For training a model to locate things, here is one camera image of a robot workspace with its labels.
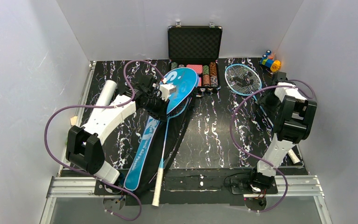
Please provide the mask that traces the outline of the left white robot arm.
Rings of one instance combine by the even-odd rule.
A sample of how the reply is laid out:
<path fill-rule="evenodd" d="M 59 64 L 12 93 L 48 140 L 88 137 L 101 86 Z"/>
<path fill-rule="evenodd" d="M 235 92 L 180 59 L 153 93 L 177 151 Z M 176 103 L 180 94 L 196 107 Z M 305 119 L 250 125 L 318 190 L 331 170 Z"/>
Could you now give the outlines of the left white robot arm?
<path fill-rule="evenodd" d="M 107 137 L 138 109 L 145 109 L 157 120 L 167 120 L 169 96 L 176 91 L 173 84 L 159 84 L 154 78 L 142 78 L 132 88 L 122 89 L 114 101 L 98 104 L 83 126 L 72 126 L 68 133 L 66 159 L 98 179 L 115 184 L 121 173 L 106 160 L 103 144 Z"/>

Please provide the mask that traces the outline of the blue racket cover bag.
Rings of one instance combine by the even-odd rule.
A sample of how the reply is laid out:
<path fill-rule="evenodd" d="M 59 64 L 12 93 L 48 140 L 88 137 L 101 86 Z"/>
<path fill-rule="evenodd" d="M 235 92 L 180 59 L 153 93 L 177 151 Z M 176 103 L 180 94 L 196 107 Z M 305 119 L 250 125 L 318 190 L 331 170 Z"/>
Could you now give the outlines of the blue racket cover bag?
<path fill-rule="evenodd" d="M 168 114 L 183 100 L 191 96 L 199 78 L 195 70 L 187 67 L 176 68 L 165 75 L 167 82 L 176 86 L 169 96 Z M 134 161 L 128 170 L 124 187 L 129 191 L 140 191 L 157 176 L 161 160 L 166 122 L 148 118 Z"/>

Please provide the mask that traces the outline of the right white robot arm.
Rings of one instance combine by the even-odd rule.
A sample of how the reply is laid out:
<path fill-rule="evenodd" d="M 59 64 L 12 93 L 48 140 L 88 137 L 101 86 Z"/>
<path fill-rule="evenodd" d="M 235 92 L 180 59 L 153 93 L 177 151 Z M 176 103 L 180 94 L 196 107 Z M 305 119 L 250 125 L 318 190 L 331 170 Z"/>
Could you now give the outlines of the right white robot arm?
<path fill-rule="evenodd" d="M 249 181 L 249 189 L 257 193 L 266 193 L 275 179 L 275 168 L 296 144 L 308 138 L 317 110 L 317 102 L 288 80 L 285 72 L 276 72 L 272 83 L 275 88 L 266 90 L 257 101 L 273 116 L 273 139 Z"/>

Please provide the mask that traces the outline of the white shuttlecock tube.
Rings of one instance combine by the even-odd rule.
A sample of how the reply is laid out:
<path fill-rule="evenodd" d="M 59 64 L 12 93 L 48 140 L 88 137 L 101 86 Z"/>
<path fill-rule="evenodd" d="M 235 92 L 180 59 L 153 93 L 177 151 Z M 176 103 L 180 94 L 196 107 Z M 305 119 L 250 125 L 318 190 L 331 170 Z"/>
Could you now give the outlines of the white shuttlecock tube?
<path fill-rule="evenodd" d="M 114 92 L 117 88 L 117 83 L 112 80 L 107 80 L 103 86 L 100 96 L 97 99 L 95 106 L 109 106 Z M 100 115 L 105 108 L 93 108 L 89 120 L 94 120 Z"/>

